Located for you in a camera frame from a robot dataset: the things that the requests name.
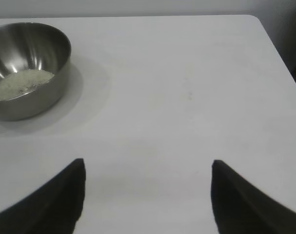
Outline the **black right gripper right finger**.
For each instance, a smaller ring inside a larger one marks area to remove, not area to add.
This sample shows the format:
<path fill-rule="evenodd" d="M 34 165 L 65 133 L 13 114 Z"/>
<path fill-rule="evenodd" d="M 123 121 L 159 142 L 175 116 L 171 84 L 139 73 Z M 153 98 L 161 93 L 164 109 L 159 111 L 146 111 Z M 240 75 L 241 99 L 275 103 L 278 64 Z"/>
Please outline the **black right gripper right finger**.
<path fill-rule="evenodd" d="M 212 164 L 211 204 L 221 234 L 296 234 L 296 213 L 222 160 Z"/>

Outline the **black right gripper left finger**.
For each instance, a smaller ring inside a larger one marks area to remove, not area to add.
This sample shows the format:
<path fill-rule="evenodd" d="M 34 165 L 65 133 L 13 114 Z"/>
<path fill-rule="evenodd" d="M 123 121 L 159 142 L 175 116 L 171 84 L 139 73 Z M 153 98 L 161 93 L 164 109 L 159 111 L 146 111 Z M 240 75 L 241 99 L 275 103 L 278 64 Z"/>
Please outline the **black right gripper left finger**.
<path fill-rule="evenodd" d="M 84 160 L 77 158 L 36 191 L 0 212 L 0 234 L 72 234 L 86 191 Z"/>

